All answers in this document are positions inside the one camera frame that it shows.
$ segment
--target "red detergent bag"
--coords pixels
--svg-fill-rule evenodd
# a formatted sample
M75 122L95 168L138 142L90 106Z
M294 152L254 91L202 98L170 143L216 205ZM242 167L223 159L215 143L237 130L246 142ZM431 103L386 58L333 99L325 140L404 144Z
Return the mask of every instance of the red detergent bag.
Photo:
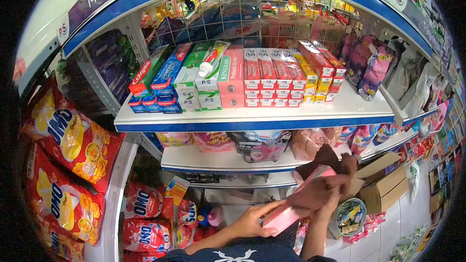
M162 221L125 219L123 249L131 252L168 252L172 249L170 226Z
M153 218L160 214L163 196L144 184L131 182L127 192L125 218Z

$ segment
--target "hand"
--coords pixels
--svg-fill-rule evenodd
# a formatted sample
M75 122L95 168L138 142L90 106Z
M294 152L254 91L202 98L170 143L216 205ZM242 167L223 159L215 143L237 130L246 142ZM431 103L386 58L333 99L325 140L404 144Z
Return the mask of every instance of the hand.
M276 229L264 229L258 219L272 209L283 205L285 201L274 201L261 207L250 207L233 224L228 226L235 238L269 237L277 232Z

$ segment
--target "store aisle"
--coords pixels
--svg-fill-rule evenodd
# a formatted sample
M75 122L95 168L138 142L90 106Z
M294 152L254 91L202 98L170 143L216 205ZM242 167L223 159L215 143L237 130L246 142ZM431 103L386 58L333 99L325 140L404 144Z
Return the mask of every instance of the store aisle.
M327 240L325 256L338 262L387 262L390 252L401 236L411 234L414 229L430 222L429 214L429 161L419 166L420 182L416 199L410 203L410 193L403 195L390 209L381 228L359 242L351 245L342 239Z

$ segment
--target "person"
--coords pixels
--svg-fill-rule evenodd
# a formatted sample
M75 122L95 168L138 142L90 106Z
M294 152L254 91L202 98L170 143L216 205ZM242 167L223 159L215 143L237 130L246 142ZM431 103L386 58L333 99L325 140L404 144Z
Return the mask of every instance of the person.
M269 211L283 205L286 201L274 201L261 207L250 207L233 224L218 233L182 249L173 250L159 262L336 262L324 257L324 242L327 225L335 211L341 195L332 190L328 201L317 211L300 210L301 217L309 216L310 223L304 244L298 256L294 250L294 240L298 222L278 234L275 229L264 229L259 219Z

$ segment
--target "pink toothpaste box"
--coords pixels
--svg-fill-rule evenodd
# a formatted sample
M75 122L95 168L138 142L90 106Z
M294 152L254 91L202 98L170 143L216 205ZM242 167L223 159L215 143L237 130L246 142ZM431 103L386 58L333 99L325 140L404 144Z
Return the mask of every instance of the pink toothpaste box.
M299 192L305 186L311 183L312 179L317 177L333 176L336 175L335 171L326 165L319 165L311 175L301 184L294 193ZM298 214L292 209L287 203L277 207L271 213L265 216L262 220L262 227L264 229L277 229L277 232L273 234L276 237L279 233L283 232L291 224L299 219Z

